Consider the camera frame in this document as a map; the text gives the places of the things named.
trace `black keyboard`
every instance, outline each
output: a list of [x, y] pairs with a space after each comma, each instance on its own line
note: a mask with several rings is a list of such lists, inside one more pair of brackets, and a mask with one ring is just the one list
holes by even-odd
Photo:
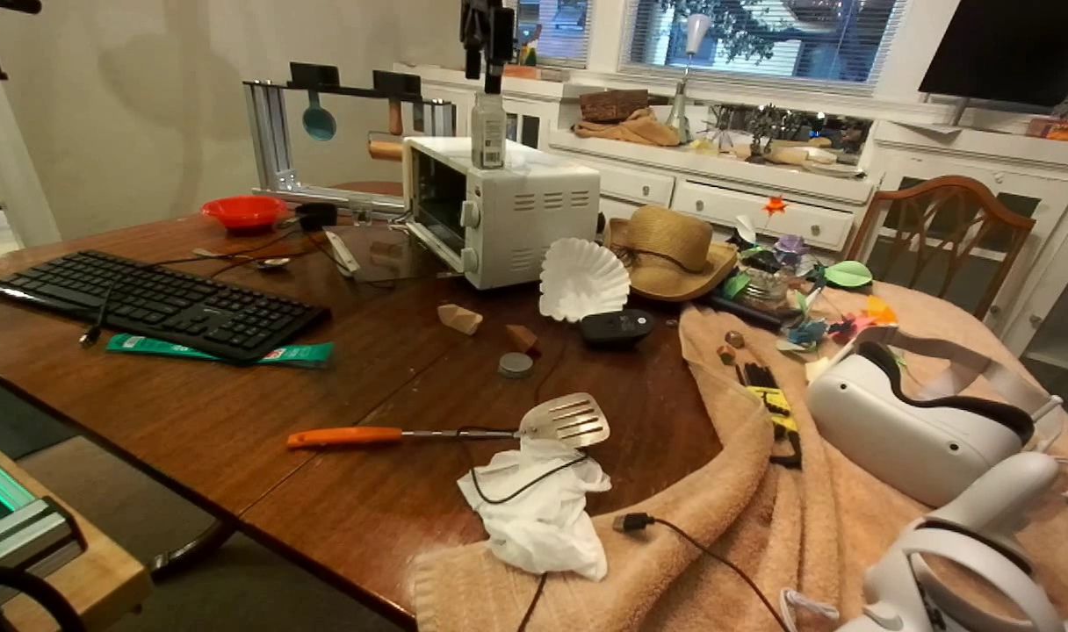
[[0, 298], [239, 365], [260, 362], [327, 316], [320, 305], [91, 249], [4, 277]]

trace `chair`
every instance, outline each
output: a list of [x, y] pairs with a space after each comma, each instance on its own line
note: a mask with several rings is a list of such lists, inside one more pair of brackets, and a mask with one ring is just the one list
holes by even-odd
[[1005, 207], [984, 183], [938, 176], [878, 190], [843, 256], [984, 320], [1029, 232], [1033, 218]]

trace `vr headset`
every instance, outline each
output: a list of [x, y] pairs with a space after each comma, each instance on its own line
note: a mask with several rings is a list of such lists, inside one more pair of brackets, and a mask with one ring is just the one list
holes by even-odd
[[[815, 376], [808, 407], [819, 432], [854, 463], [924, 506], [952, 502], [1005, 456], [1043, 449], [1061, 425], [1043, 425], [1061, 397], [1036, 390], [1005, 365], [938, 337], [896, 334], [896, 348], [949, 358], [949, 372], [903, 393], [892, 330], [861, 334]], [[966, 397], [984, 376], [1012, 404]]]

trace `orange bowl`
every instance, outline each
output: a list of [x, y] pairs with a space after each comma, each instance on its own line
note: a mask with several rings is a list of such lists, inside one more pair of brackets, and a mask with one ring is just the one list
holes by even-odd
[[218, 197], [204, 204], [204, 214], [225, 232], [271, 232], [288, 214], [288, 204], [281, 197]]

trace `television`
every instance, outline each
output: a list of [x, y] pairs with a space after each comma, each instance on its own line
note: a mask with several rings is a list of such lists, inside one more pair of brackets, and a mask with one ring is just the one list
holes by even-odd
[[920, 91], [1022, 105], [1064, 102], [1068, 0], [959, 0]]

